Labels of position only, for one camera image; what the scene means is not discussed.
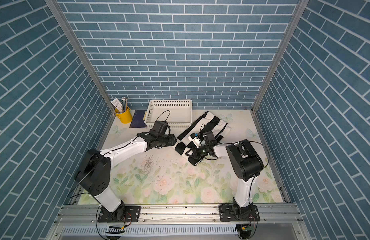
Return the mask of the black white striped pillowcase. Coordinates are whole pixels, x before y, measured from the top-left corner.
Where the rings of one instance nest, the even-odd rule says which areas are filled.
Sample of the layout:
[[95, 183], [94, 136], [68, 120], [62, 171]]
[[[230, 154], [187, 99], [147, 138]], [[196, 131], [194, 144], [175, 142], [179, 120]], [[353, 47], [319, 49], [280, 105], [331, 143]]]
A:
[[187, 145], [190, 142], [188, 137], [192, 133], [204, 133], [208, 131], [212, 131], [215, 139], [218, 141], [218, 144], [221, 144], [221, 140], [226, 137], [226, 135], [231, 131], [231, 127], [228, 125], [227, 122], [221, 120], [217, 116], [213, 115], [211, 112], [205, 112], [201, 115], [198, 119], [196, 119], [189, 128], [187, 128], [184, 132], [182, 132], [178, 136], [178, 141], [176, 142], [174, 149], [175, 151], [182, 156], [185, 160], [191, 163], [193, 166], [198, 165], [202, 160], [194, 160], [192, 157], [188, 157], [188, 148]]

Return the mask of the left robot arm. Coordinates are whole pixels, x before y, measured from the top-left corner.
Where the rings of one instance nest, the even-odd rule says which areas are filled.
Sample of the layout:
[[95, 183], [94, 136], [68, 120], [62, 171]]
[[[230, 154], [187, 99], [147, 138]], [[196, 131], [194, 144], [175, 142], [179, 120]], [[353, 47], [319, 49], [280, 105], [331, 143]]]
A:
[[109, 213], [118, 211], [123, 201], [116, 196], [109, 186], [111, 170], [122, 161], [149, 151], [174, 146], [177, 142], [171, 134], [171, 127], [167, 121], [155, 121], [148, 132], [138, 133], [128, 142], [105, 150], [88, 150], [75, 174], [75, 180]]

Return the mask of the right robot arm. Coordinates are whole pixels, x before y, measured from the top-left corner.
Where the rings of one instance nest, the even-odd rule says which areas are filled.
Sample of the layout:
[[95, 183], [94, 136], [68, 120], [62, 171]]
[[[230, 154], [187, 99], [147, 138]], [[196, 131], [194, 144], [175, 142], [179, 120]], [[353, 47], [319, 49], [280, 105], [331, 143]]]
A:
[[256, 177], [267, 166], [252, 146], [253, 141], [242, 140], [234, 143], [220, 143], [212, 132], [203, 134], [204, 145], [197, 145], [199, 135], [192, 141], [194, 146], [185, 151], [185, 155], [195, 164], [211, 156], [213, 160], [228, 157], [234, 173], [240, 179], [233, 198], [233, 204], [240, 210], [253, 203], [252, 185]]

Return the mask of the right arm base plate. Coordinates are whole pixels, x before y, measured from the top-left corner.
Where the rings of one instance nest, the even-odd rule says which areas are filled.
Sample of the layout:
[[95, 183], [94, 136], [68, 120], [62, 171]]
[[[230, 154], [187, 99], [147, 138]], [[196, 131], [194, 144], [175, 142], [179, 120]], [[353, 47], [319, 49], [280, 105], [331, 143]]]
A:
[[259, 222], [260, 215], [256, 205], [249, 205], [241, 208], [236, 204], [219, 205], [221, 222]]

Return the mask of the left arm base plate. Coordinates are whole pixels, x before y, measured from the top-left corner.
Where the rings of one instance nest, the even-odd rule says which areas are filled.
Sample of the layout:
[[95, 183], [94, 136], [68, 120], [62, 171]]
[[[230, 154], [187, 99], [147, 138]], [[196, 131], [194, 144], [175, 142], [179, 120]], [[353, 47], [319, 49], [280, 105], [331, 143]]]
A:
[[97, 220], [99, 223], [136, 223], [139, 220], [141, 209], [141, 206], [120, 206], [111, 213], [101, 207]]

